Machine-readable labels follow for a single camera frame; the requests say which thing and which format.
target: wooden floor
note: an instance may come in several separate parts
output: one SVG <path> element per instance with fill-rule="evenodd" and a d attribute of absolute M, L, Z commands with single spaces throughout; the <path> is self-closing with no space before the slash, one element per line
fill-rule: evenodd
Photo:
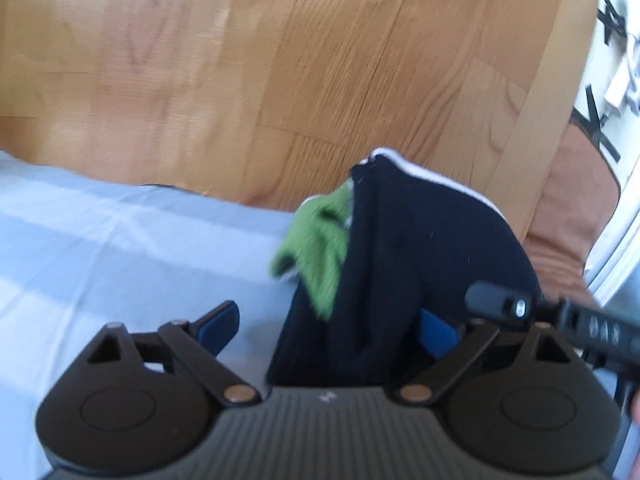
<path fill-rule="evenodd" d="M 295 208 L 376 146 L 519 236 L 597 0 L 0 0 L 0 148 Z"/>

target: gray ribbed plastic base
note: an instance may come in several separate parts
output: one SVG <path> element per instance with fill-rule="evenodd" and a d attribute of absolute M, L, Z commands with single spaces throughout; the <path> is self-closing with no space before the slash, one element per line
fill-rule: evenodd
<path fill-rule="evenodd" d="M 227 410 L 203 443 L 131 480 L 532 480 L 478 462 L 429 410 L 390 402 L 380 388 L 275 388 L 251 408 Z M 598 468 L 561 476 L 606 480 Z M 88 480 L 55 471 L 48 480 Z"/>

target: green fabric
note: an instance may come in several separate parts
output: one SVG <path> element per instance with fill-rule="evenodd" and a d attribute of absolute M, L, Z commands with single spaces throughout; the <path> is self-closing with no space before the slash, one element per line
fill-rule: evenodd
<path fill-rule="evenodd" d="M 347 255 L 352 195 L 353 186 L 347 181 L 331 194 L 303 203 L 271 261 L 273 276 L 298 270 L 316 314 L 324 320 L 331 317 Z"/>

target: black mount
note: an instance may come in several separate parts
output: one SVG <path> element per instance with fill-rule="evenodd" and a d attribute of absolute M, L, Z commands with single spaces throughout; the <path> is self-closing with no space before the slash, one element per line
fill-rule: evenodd
<path fill-rule="evenodd" d="M 628 424 L 620 425 L 619 407 L 573 346 L 587 348 L 589 359 L 621 373 L 616 401 L 625 411 L 637 377 L 633 367 L 640 365 L 637 352 L 630 362 L 625 351 L 635 345 L 640 350 L 638 329 L 570 302 L 551 304 L 489 283 L 471 286 L 466 302 L 483 319 L 462 328 L 465 337 L 449 354 L 389 386 L 389 409 L 411 406 L 402 413 L 415 417 L 410 424 L 418 424 L 418 431 L 426 424 L 422 414 L 433 413 L 449 442 L 509 474 L 560 475 L 596 465 L 610 474 Z M 105 325 L 38 410 L 36 430 L 54 469 L 70 478 L 160 471 L 194 455 L 207 435 L 226 427 L 229 413 L 245 413 L 238 409 L 273 409 L 289 420 L 288 408 L 270 408 L 271 397 L 262 402 L 257 390 L 217 361 L 238 326 L 233 302 L 196 322 L 172 321 L 154 333 L 129 334 L 121 323 Z M 149 363 L 162 371 L 149 369 Z M 282 399 L 286 390 L 276 388 L 273 397 Z M 351 395 L 290 391 L 295 398 L 311 394 L 315 402 L 327 403 L 318 413 L 328 418 L 318 418 L 318 428 L 337 424 L 332 417 L 341 412 L 332 410 L 343 408 L 334 400 Z M 362 413 L 376 419 L 363 424 L 390 424 L 387 408 Z M 282 441 L 276 447 L 296 439 L 282 428 L 279 422 L 265 427 Z"/>

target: brown fabric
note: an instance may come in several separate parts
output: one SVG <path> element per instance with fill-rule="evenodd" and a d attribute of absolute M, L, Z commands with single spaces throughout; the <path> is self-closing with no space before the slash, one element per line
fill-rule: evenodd
<path fill-rule="evenodd" d="M 619 197 L 607 163 L 580 128 L 569 124 L 524 240 L 546 298 L 598 306 L 584 283 L 584 264 Z"/>

